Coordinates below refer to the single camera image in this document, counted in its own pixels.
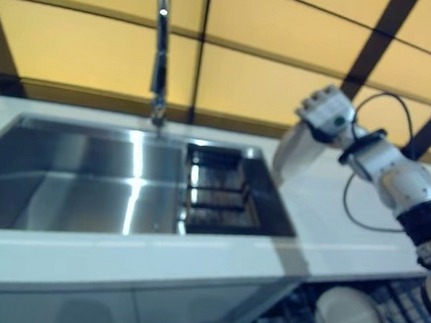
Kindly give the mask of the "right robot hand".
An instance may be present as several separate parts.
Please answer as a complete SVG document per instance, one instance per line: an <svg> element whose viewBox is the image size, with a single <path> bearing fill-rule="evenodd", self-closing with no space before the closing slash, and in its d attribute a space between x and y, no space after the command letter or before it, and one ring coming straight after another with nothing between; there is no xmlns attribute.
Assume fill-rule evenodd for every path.
<svg viewBox="0 0 431 323"><path fill-rule="evenodd" d="M351 101L335 85L315 91L295 110L313 139L331 144L346 132L355 117Z"/></svg>

